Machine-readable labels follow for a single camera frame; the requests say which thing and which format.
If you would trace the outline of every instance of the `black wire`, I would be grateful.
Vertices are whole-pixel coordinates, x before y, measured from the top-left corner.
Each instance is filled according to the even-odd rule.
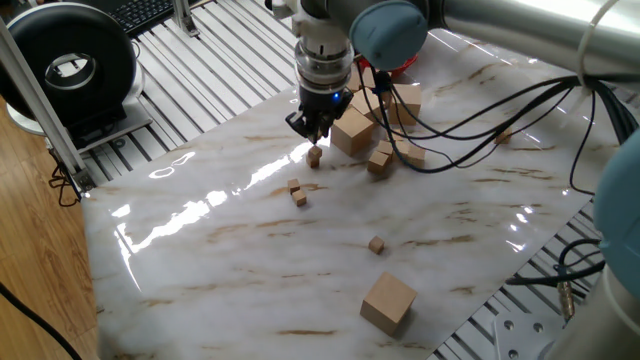
[[[574,266],[576,266],[576,265],[580,264],[581,262],[583,262],[583,261],[587,260],[588,258],[590,258],[590,257],[592,257],[592,256],[594,256],[594,255],[598,255],[598,254],[600,254],[600,253],[601,253],[601,251],[600,251],[600,250],[596,250],[596,251],[594,251],[594,252],[590,252],[590,253],[588,253],[587,255],[584,255],[583,257],[581,257],[580,259],[578,259],[578,260],[576,260],[576,261],[572,262],[571,264],[567,264],[567,265],[565,265],[564,267],[565,267],[565,268],[574,267]]]
[[[597,272],[602,271],[602,269],[604,269],[605,266],[605,261],[601,261],[589,268],[586,268],[584,270],[580,270],[580,271],[576,271],[570,274],[566,274],[566,268],[567,266],[565,265],[565,259],[567,257],[567,255],[569,254],[569,252],[571,251],[571,249],[573,249],[576,246],[580,246],[583,244],[592,244],[592,245],[597,245],[600,243],[600,240],[598,239],[581,239],[581,240],[576,240],[574,242],[572,242],[571,244],[567,245],[564,249],[562,249],[562,252],[560,253],[560,257],[558,258],[558,272],[561,275],[558,276],[549,276],[549,277],[543,277],[543,278],[523,278],[523,277],[517,277],[517,278],[512,278],[512,279],[508,279],[506,281],[507,285],[547,285],[547,286],[557,286],[558,283],[561,282],[566,282],[566,281],[573,281],[573,280],[577,280],[577,279],[581,279],[583,277],[595,274]]]
[[[597,272],[602,271],[605,266],[605,261],[601,261],[587,269],[576,271],[571,274],[566,275],[558,275],[558,276],[549,276],[544,278],[520,278],[520,279],[508,279],[506,281],[507,285],[550,285],[557,286],[558,283],[565,281],[573,281],[577,279],[581,279],[583,277],[593,275]]]
[[[44,331],[46,331],[52,338],[54,338],[60,346],[71,356],[73,360],[82,360],[80,355],[75,351],[73,346],[69,344],[69,342],[62,336],[60,333],[53,328],[48,322],[42,319],[38,314],[33,312],[33,310],[29,309],[25,304],[23,304],[15,295],[7,289],[2,282],[0,282],[0,295],[2,295],[7,301],[13,305],[16,309],[18,309],[21,313],[23,313],[26,317],[31,319],[33,322],[38,324]]]
[[[391,97],[394,99],[394,101],[396,101],[396,104],[397,104],[397,98],[396,98],[396,95],[392,93],[392,94],[391,94]],[[450,157],[449,155],[447,155],[447,154],[445,154],[445,153],[443,153],[443,152],[441,152],[441,151],[438,151],[438,150],[434,150],[434,149],[430,149],[430,148],[428,148],[428,147],[424,147],[424,146],[418,145],[418,144],[416,144],[416,142],[415,142],[415,141],[413,141],[413,139],[410,139],[410,138],[408,137],[407,130],[404,128],[404,124],[402,124],[402,121],[400,120],[400,111],[398,110],[398,107],[397,107],[397,106],[395,106],[395,108],[396,108],[396,117],[398,118],[398,125],[400,125],[400,129],[402,129],[402,133],[405,135],[405,138],[406,138],[406,139],[407,139],[407,140],[408,140],[408,141],[409,141],[413,146],[419,147],[420,149],[423,149],[423,150],[426,150],[426,151],[432,152],[432,153],[434,153],[434,154],[438,154],[438,155],[444,156],[445,158],[447,158],[447,160],[449,160],[449,163],[453,163],[453,160],[451,159],[451,157]]]
[[[53,157],[53,159],[56,162],[56,168],[53,170],[53,173],[51,173],[51,179],[49,180],[49,187],[51,187],[52,189],[56,189],[56,188],[60,188],[60,194],[58,195],[58,205],[60,207],[72,207],[75,204],[80,202],[80,193],[78,192],[78,190],[75,188],[75,186],[73,186],[73,184],[71,182],[69,182],[69,173],[66,171],[66,167],[64,166],[64,164],[60,161],[58,161],[58,159],[52,154],[49,153],[51,155],[51,157]],[[62,197],[64,195],[64,188],[65,187],[71,187],[73,189],[73,191],[76,194],[75,199],[73,200],[72,203],[70,204],[64,204],[62,203]]]
[[[537,124],[540,120],[544,119],[545,117],[547,117],[549,114],[551,114],[551,112],[558,107],[563,101],[564,99],[566,99],[567,96],[569,96],[569,94],[571,93],[571,91],[574,88],[571,88],[569,90],[567,90],[567,92],[562,96],[562,98],[560,98],[560,100],[558,100],[558,102],[555,103],[555,105],[553,105],[553,107],[551,107],[551,109],[549,109],[549,111],[545,112],[544,114],[542,114],[542,116],[540,116],[539,118],[535,119],[534,121],[532,121],[529,125],[523,127],[522,129],[519,129],[518,131],[513,132],[510,135],[505,136],[504,138],[500,139],[500,142],[498,144],[496,144],[493,149],[491,149],[491,151],[489,151],[489,153],[487,153],[486,155],[484,155],[483,157],[481,157],[480,159],[472,162],[469,165],[462,165],[462,166],[458,166],[458,168],[460,169],[468,169],[478,163],[480,163],[481,161],[483,161],[484,159],[488,158],[489,156],[491,156],[491,154],[493,154],[494,151],[496,151],[496,149],[498,148],[498,146],[500,146],[507,138],[511,138],[512,136],[519,134],[525,130],[527,130],[528,128],[532,127],[533,125]]]
[[[571,249],[575,247],[578,247],[580,245],[586,245],[586,244],[598,246],[600,244],[600,239],[580,239],[580,240],[571,242],[560,252],[560,256],[558,257],[558,265],[560,267],[565,267],[565,268],[568,267],[568,265],[565,265],[565,260],[567,258],[567,255],[569,254],[569,251],[571,251]]]
[[[574,184],[573,184],[573,175],[576,172],[576,166],[578,165],[578,160],[580,160],[580,155],[582,154],[582,150],[584,149],[584,145],[587,143],[587,139],[589,138],[589,134],[591,134],[591,128],[593,127],[593,118],[595,117],[596,114],[596,95],[595,93],[592,93],[592,100],[591,100],[591,117],[589,118],[589,125],[587,126],[587,132],[584,134],[584,138],[582,139],[582,143],[580,143],[580,147],[578,148],[578,153],[576,154],[576,157],[573,159],[573,164],[571,165],[571,172],[569,173],[569,186],[571,186],[571,188],[579,193],[585,194],[585,195],[591,195],[594,196],[595,193],[591,192],[591,191],[587,191],[587,190],[582,190],[580,188],[577,188]]]

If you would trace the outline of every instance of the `metal pole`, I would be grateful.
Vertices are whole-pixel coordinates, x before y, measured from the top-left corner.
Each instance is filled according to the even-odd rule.
[[[189,0],[172,0],[173,2],[173,21],[178,24],[180,29],[187,33],[187,35],[194,37],[200,35],[200,31],[196,28],[193,17],[191,16],[191,7],[189,6]]]
[[[60,160],[66,165],[69,173],[74,175],[74,179],[76,176],[82,177],[80,182],[84,183],[86,180],[84,174],[87,171],[84,161],[82,161],[78,150],[73,145],[66,129],[62,126],[58,115],[53,110],[49,99],[44,94],[2,19],[0,19],[0,64],[6,69],[18,91],[29,105],[31,112],[42,126],[42,130],[51,141],[51,145]]]
[[[580,40],[607,0],[431,1],[451,31],[577,71]],[[600,21],[585,55],[587,74],[640,74],[639,5],[622,0]]]

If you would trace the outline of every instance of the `marble surface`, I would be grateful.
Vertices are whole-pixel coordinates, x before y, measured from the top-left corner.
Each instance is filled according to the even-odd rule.
[[[436,31],[401,80],[421,86],[421,117],[444,128],[559,73]],[[588,200],[568,190],[588,123],[587,103],[565,114],[574,98],[471,169],[396,163],[376,177],[370,152],[350,158],[326,139],[310,169],[311,145],[283,120],[298,105],[289,90],[93,190],[82,206],[104,343],[135,359],[425,359]],[[474,145],[427,144],[453,157]],[[577,183],[593,189],[616,148],[600,106]],[[375,235],[381,256],[367,249]],[[383,271],[418,292],[393,338],[359,316]]]

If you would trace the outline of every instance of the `wooden block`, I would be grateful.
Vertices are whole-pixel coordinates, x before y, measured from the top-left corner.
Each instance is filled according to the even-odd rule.
[[[420,107],[422,106],[422,90],[419,85],[395,85],[398,94],[404,103],[407,105],[411,113],[415,116],[419,116]],[[398,100],[393,100],[391,106],[389,106],[389,122],[391,124],[403,125],[415,125],[416,119],[407,112],[402,106],[402,103]]]
[[[312,160],[320,160],[320,157],[322,157],[322,149],[314,145],[311,149],[309,149],[309,153],[307,154],[307,156],[309,156]]]
[[[364,86],[373,89],[376,87],[376,81],[373,79],[373,71],[368,67],[362,70],[362,80],[364,80]]]
[[[287,186],[289,186],[289,194],[293,194],[294,192],[300,190],[300,182],[298,179],[291,179],[287,182]]]
[[[416,167],[424,167],[424,157],[427,151],[425,149],[419,148],[413,144],[409,146],[409,152],[407,153],[407,160],[413,166]]]
[[[409,156],[409,149],[411,148],[411,144],[404,141],[396,140],[396,147],[398,148],[398,152],[400,152],[403,157]]]
[[[358,110],[347,110],[331,127],[331,143],[353,156],[371,143],[373,128],[373,123]]]
[[[384,272],[362,301],[360,316],[392,336],[417,294],[405,283]]]
[[[384,250],[384,240],[380,239],[377,236],[374,237],[373,239],[371,239],[371,241],[369,241],[369,250],[376,253],[376,255],[380,255],[382,250]]]
[[[293,202],[296,203],[298,207],[307,203],[307,194],[305,194],[304,191],[302,190],[298,190],[293,194],[291,194],[291,198],[293,199]]]
[[[367,105],[365,93],[367,94],[367,99],[369,99],[369,104],[371,104],[371,109],[369,109],[369,105]],[[380,101],[378,101],[378,96],[374,95],[368,88],[355,93],[353,95],[353,100],[351,100],[351,105],[353,105],[353,107],[367,119],[375,122],[377,117],[378,120],[382,121],[382,111],[380,110]]]
[[[389,155],[383,154],[378,151],[374,151],[371,157],[369,158],[369,163],[367,164],[367,170],[370,173],[380,175],[384,173],[384,171],[387,169],[387,165],[389,165],[390,160],[391,160],[391,157]]]
[[[351,79],[349,79],[349,83],[347,83],[347,88],[351,90],[352,93],[356,93],[358,90],[362,89],[360,75],[358,74],[358,69],[356,69],[355,65],[351,65]]]
[[[378,143],[378,147],[376,148],[376,151],[381,152],[383,154],[392,155],[393,146],[391,146],[391,143],[388,141],[380,140],[380,142]]]
[[[512,130],[510,127],[507,128],[502,134],[498,135],[497,138],[493,140],[496,144],[508,144],[511,141]]]
[[[307,165],[309,165],[310,168],[315,169],[320,166],[320,159],[314,159],[311,157],[311,154],[307,154]]]

